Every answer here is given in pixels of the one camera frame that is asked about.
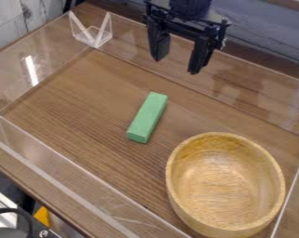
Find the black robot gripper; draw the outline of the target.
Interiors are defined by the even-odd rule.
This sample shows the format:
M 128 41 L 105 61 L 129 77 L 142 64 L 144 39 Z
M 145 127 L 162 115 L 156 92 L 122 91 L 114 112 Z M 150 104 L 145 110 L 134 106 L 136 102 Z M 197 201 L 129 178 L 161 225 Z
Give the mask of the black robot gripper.
M 170 34 L 194 41 L 188 72 L 206 66 L 214 49 L 222 49 L 232 22 L 210 7 L 212 0 L 145 0 L 149 53 L 160 61 L 169 52 Z

